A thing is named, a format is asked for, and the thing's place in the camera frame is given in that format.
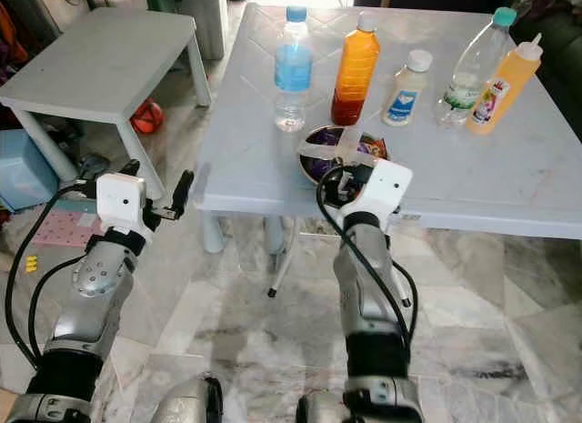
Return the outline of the red ball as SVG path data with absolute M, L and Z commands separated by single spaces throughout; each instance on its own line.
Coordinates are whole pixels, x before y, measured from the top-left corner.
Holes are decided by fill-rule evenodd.
M 164 111 L 154 99 L 147 98 L 130 116 L 130 125 L 139 136 L 152 136 L 164 126 Z

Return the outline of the robot leg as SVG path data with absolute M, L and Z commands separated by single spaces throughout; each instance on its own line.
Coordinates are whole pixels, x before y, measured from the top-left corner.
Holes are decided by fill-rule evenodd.
M 346 423 L 350 411 L 332 391 L 308 391 L 296 402 L 295 423 Z
M 149 423 L 222 423 L 222 398 L 217 378 L 190 378 L 164 394 Z

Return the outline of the small white table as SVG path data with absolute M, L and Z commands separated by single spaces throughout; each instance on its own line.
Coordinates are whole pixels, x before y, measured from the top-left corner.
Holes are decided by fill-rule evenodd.
M 132 115 L 178 60 L 188 69 L 200 106 L 209 106 L 209 84 L 188 15 L 101 7 L 75 20 L 37 57 L 0 87 L 0 102 L 11 108 L 26 134 L 59 179 L 78 176 L 44 128 L 38 114 L 116 126 L 127 153 L 140 161 L 146 194 L 157 199 L 163 183 L 132 128 Z

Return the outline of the colourful clothes heap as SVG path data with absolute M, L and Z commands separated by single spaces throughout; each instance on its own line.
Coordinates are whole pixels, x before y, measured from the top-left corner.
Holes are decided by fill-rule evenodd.
M 28 53 L 18 39 L 18 27 L 4 4 L 0 4 L 0 33 L 3 37 L 3 78 L 7 82 L 25 64 Z

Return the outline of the dark bowl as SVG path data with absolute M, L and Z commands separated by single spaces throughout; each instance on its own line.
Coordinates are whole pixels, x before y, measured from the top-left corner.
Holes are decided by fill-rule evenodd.
M 320 145 L 326 147 L 333 147 L 341 139 L 345 128 L 343 126 L 321 126 L 309 132 L 304 137 L 303 144 Z M 323 174 L 327 173 L 329 169 L 336 166 L 334 158 L 317 158 L 312 156 L 299 156 L 299 164 L 302 167 L 306 176 L 311 179 L 313 183 L 319 181 Z

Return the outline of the clear bottle teal cap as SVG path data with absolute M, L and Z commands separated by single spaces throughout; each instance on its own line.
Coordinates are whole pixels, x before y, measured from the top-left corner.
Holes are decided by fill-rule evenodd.
M 469 42 L 458 58 L 444 94 L 436 104 L 436 122 L 443 128 L 462 126 L 484 91 L 486 80 L 505 54 L 508 31 L 518 18 L 511 7 L 499 7 L 491 21 Z

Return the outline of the pink mat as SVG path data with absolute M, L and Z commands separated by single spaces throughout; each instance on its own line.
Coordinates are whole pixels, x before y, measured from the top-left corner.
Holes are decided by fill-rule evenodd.
M 50 246 L 84 247 L 91 236 L 99 235 L 97 214 L 75 211 L 50 211 L 32 241 Z

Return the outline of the large white plastic table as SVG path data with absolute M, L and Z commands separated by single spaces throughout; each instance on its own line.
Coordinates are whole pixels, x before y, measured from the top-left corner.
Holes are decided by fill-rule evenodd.
M 539 81 L 487 136 L 443 128 L 439 92 L 462 49 L 489 21 L 484 13 L 370 10 L 381 55 L 357 128 L 386 140 L 391 160 L 412 170 L 400 222 L 499 233 L 506 270 L 537 301 L 582 299 L 582 143 Z M 300 168 L 303 135 L 276 127 L 274 58 L 286 20 L 280 6 L 246 5 L 198 157 L 196 205 L 208 212 L 316 215 L 315 187 Z M 411 50 L 433 62 L 419 107 L 406 126 L 381 112 Z

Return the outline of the purple snack packet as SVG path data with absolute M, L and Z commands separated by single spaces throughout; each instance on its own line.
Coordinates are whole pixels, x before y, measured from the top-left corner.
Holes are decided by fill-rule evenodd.
M 346 161 L 346 165 L 375 166 L 379 160 L 390 160 L 386 140 L 382 137 L 364 135 L 361 136 L 360 143 Z

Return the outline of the light blue box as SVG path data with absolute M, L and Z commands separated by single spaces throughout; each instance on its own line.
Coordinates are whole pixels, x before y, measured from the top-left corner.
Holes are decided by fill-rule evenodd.
M 0 197 L 9 211 L 41 206 L 53 194 L 45 182 L 47 168 L 40 149 L 24 129 L 0 131 Z

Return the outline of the small white-capped bottle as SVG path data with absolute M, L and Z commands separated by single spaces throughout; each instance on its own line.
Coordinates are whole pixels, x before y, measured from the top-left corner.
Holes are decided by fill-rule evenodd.
M 428 50 L 411 50 L 402 68 L 392 78 L 392 86 L 381 112 L 386 126 L 406 126 L 419 107 L 419 99 L 428 83 L 433 56 Z

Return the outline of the robot left leg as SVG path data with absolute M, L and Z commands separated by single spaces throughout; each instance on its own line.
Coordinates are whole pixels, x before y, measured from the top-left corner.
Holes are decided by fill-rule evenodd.
M 149 423 L 222 423 L 222 398 L 217 378 L 190 378 L 164 394 Z

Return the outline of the water bottle blue label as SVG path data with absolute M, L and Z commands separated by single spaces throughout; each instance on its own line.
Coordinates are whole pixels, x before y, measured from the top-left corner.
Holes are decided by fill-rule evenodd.
M 307 8 L 294 5 L 286 9 L 286 23 L 278 37 L 275 53 L 274 83 L 276 127 L 287 133 L 298 132 L 305 124 L 315 49 L 309 41 Z

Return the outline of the orange liquid bottle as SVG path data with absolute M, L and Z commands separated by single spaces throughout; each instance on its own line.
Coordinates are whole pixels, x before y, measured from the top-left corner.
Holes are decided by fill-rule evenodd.
M 381 53 L 377 28 L 376 17 L 361 12 L 357 28 L 345 37 L 331 104 L 331 119 L 336 126 L 353 126 L 361 117 Z

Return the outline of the orange squeeze bottle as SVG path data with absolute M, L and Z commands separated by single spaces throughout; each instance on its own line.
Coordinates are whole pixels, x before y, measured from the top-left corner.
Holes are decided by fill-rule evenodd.
M 500 61 L 467 120 L 467 127 L 474 135 L 490 135 L 519 99 L 527 83 L 535 77 L 544 53 L 541 37 L 542 34 L 537 33 L 532 40 L 520 42 Z

